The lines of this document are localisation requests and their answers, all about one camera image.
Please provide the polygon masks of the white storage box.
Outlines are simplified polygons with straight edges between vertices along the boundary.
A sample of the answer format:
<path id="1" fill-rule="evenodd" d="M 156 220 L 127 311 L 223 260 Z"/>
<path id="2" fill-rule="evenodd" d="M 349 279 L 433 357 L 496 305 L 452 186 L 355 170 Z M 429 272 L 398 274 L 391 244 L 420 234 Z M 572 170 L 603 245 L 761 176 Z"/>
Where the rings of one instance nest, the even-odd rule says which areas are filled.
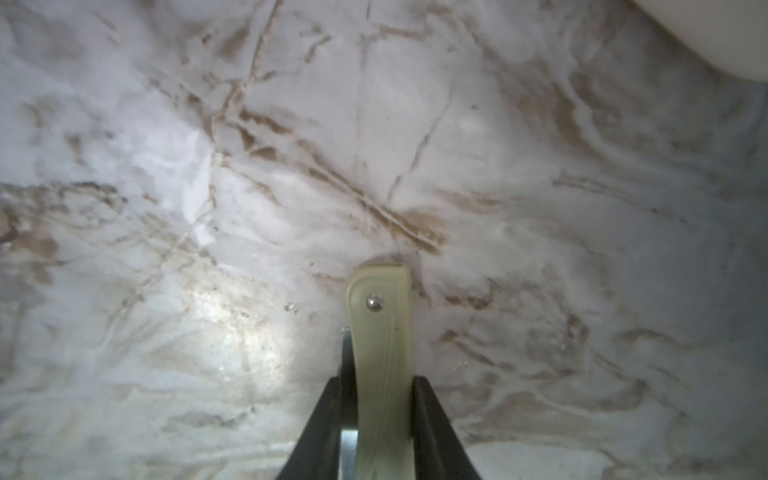
<path id="1" fill-rule="evenodd" d="M 635 0 L 634 4 L 711 66 L 742 79 L 767 80 L 765 0 Z"/>

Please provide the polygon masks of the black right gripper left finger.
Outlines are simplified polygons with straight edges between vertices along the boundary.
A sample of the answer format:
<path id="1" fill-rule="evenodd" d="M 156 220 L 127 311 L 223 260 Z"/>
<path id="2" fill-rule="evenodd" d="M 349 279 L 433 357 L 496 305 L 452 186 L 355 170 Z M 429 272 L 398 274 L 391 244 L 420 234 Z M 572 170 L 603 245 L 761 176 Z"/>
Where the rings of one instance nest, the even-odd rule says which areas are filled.
<path id="1" fill-rule="evenodd" d="M 331 377 L 277 480 L 338 479 L 340 434 L 340 381 Z"/>

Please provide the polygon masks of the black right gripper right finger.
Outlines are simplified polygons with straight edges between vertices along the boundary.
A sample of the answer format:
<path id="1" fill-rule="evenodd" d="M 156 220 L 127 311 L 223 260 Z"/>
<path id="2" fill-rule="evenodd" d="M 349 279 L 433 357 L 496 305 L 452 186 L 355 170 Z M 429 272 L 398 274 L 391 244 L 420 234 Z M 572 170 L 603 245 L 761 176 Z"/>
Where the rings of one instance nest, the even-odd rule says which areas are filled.
<path id="1" fill-rule="evenodd" d="M 417 480 L 481 479 L 424 376 L 413 379 L 411 433 Z"/>

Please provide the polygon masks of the green knife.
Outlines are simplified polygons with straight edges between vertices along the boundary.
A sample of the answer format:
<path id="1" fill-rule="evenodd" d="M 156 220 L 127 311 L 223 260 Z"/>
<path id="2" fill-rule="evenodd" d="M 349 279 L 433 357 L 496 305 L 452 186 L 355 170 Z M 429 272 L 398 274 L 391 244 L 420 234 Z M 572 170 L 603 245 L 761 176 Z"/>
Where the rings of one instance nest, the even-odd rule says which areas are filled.
<path id="1" fill-rule="evenodd" d="M 412 294 L 405 264 L 367 265 L 346 291 L 340 479 L 413 479 Z"/>

